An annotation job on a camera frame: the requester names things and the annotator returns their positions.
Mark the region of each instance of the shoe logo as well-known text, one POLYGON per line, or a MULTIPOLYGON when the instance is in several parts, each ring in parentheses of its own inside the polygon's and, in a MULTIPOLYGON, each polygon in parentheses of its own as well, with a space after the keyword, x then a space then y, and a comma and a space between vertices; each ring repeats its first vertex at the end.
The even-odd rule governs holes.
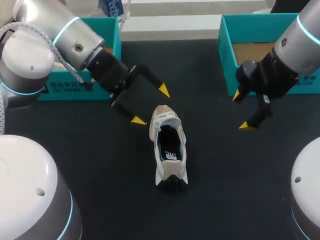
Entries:
POLYGON ((169 160, 177 160, 176 154, 165 151, 165 156, 169 160))

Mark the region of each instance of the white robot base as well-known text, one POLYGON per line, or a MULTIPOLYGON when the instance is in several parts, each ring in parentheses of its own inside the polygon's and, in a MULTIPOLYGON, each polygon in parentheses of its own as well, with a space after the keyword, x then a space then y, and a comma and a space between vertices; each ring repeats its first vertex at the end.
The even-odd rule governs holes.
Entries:
POLYGON ((320 137, 298 155, 291 173, 291 205, 297 240, 320 239, 320 137))
POLYGON ((38 143, 0 135, 0 239, 80 240, 78 206, 38 143))

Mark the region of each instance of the blue led ring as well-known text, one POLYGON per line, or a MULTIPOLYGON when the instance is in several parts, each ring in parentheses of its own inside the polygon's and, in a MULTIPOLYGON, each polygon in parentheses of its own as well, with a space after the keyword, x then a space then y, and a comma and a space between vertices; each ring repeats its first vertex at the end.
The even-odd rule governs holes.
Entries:
POLYGON ((292 209, 291 209, 291 211, 292 211, 292 216, 293 216, 293 219, 294 219, 294 221, 295 221, 295 224, 298 226, 300 232, 305 236, 306 239, 311 240, 311 239, 304 233, 304 231, 302 231, 301 227, 299 226, 299 224, 298 224, 298 222, 297 222, 297 220, 296 220, 296 218, 295 218, 294 211, 293 211, 292 209))
POLYGON ((55 39, 53 40, 53 44, 56 45, 57 41, 59 40, 59 38, 61 37, 61 35, 64 33, 64 31, 75 21, 78 20, 80 17, 76 16, 74 18, 72 18, 66 25, 64 25, 64 27, 61 29, 61 31, 58 33, 58 35, 55 37, 55 39))
POLYGON ((72 199, 72 194, 70 192, 70 197, 71 197, 71 210, 70 210, 70 214, 69 214, 69 219, 68 221, 66 222, 66 225, 62 231, 62 233, 60 234, 60 236, 57 238, 57 240, 61 240, 61 238, 64 236, 64 234, 66 233, 67 229, 68 229, 68 226, 70 224, 70 221, 71 221, 71 216, 72 216, 72 212, 74 210, 74 201, 72 199))
POLYGON ((312 41, 314 41, 316 44, 320 45, 320 40, 317 39, 315 36, 313 36, 301 23, 299 15, 296 18, 296 21, 298 22, 299 27, 301 28, 301 30, 305 33, 305 35, 307 35, 312 41))
POLYGON ((10 91, 10 92, 12 92, 14 94, 17 94, 17 95, 22 95, 22 96, 36 95, 36 94, 40 93, 42 91, 42 89, 43 89, 43 88, 41 88, 40 90, 35 91, 35 92, 31 92, 31 93, 22 93, 22 92, 18 92, 18 91, 12 90, 10 87, 6 86, 3 81, 1 83, 4 86, 4 88, 7 89, 8 91, 10 91))

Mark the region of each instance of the white sneaker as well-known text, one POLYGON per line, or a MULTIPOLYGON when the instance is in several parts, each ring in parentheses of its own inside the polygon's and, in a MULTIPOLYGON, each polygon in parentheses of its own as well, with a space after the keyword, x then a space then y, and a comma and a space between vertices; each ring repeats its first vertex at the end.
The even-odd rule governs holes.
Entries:
POLYGON ((154 142, 155 185, 175 175, 188 184, 186 136, 178 115, 167 105, 153 112, 149 137, 154 142))

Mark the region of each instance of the teal box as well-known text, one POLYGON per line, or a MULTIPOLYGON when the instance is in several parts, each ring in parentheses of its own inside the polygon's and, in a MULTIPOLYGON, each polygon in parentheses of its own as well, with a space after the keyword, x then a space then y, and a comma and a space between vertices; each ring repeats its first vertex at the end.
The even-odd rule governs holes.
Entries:
MULTIPOLYGON (((82 18, 94 32, 104 38, 104 46, 113 49, 113 55, 121 60, 121 39, 118 19, 116 17, 82 18)), ((91 80, 90 72, 85 69, 78 74, 87 82, 91 80)), ((53 70, 39 96, 39 101, 70 101, 70 100, 108 100, 110 95, 95 83, 86 90, 67 70, 53 70)))
MULTIPOLYGON (((218 50, 230 96, 234 96, 238 88, 236 71, 239 67, 232 44, 274 43, 297 15, 297 13, 274 13, 222 16, 218 50)), ((311 75, 300 75, 297 85, 288 92, 288 94, 318 93, 320 93, 320 68, 311 75)))

